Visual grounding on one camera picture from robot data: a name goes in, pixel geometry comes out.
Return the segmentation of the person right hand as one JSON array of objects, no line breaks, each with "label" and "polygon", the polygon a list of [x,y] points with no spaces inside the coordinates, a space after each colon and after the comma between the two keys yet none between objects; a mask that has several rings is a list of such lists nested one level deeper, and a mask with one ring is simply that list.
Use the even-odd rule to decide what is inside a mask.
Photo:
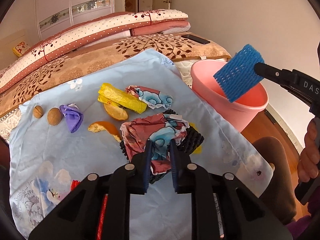
[{"label": "person right hand", "polygon": [[298,178],[304,183],[318,176],[319,150],[316,145],[316,137],[317,127],[315,120],[312,119],[307,127],[304,137],[305,147],[300,154],[300,160],[297,165]]}]

